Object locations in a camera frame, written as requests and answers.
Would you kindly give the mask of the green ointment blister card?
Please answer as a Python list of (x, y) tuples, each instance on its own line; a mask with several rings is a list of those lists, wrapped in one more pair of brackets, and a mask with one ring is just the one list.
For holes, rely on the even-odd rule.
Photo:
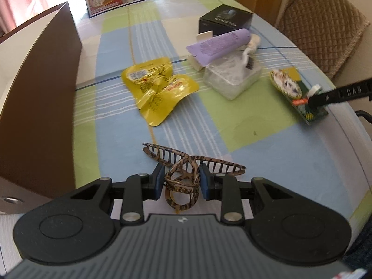
[(316, 94), (323, 93), (323, 88), (316, 84), (309, 89), (295, 67), (273, 69), (270, 72), (270, 82), (308, 125), (329, 114), (325, 107), (309, 106), (308, 100)]

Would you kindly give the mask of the white handled brush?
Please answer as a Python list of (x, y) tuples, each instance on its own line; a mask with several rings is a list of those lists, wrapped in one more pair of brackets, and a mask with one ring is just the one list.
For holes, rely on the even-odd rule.
[(251, 34), (251, 39), (242, 53), (242, 64), (245, 68), (252, 69), (254, 65), (252, 56), (257, 51), (260, 43), (260, 37), (256, 34)]

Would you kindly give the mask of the brown cardboard storage box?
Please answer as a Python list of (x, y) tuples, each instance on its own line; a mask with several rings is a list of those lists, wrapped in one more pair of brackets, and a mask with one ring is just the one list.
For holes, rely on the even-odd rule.
[(1, 38), (1, 213), (25, 213), (75, 187), (81, 51), (68, 3)]

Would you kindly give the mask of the yellow snack packet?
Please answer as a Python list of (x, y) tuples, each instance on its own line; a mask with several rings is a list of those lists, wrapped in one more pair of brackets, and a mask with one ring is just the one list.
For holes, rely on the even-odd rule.
[(152, 127), (159, 126), (182, 99), (199, 90), (199, 84), (188, 75), (173, 73), (167, 57), (126, 68), (122, 80)]

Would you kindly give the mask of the black shaver box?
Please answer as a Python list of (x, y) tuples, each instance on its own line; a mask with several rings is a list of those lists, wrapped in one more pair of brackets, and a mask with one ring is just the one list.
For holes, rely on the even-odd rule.
[(253, 13), (222, 4), (199, 19), (199, 33), (213, 32), (214, 36), (249, 29)]

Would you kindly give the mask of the purple cream tube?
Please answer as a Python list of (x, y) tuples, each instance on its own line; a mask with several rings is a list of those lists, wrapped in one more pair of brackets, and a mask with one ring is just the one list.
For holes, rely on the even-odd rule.
[(207, 53), (206, 66), (212, 61), (219, 59), (230, 52), (249, 43), (251, 32), (248, 29), (239, 29), (211, 38), (202, 43), (203, 52)]

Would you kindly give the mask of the quilted brown chair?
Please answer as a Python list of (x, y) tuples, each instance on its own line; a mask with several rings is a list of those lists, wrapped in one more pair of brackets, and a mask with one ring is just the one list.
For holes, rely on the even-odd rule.
[(348, 0), (288, 0), (277, 29), (334, 79), (369, 25)]

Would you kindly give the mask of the cream hair claw clip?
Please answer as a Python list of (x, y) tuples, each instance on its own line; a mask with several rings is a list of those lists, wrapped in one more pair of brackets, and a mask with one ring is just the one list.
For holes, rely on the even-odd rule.
[(199, 33), (196, 36), (196, 43), (187, 46), (187, 51), (189, 52), (187, 61), (197, 72), (205, 68), (207, 64), (207, 62), (205, 61), (205, 59), (207, 58), (207, 53), (203, 52), (202, 43), (211, 40), (211, 38), (213, 38), (213, 31)]

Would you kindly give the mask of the leopard print hair claw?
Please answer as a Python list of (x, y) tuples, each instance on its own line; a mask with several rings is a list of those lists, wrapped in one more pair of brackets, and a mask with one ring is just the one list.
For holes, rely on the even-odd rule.
[[(199, 166), (205, 165), (212, 174), (242, 175), (246, 167), (242, 164), (217, 159), (215, 157), (189, 155), (181, 150), (159, 144), (144, 142), (143, 151), (157, 163), (168, 168), (165, 175), (165, 199), (176, 211), (191, 209), (199, 199)], [(179, 204), (172, 198), (172, 193), (189, 196), (189, 201)]]

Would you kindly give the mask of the clear floss pick box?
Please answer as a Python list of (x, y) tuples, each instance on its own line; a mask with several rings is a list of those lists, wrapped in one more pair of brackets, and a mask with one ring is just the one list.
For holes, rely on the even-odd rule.
[(258, 81), (261, 63), (253, 56), (234, 51), (208, 64), (204, 82), (228, 100), (233, 100)]

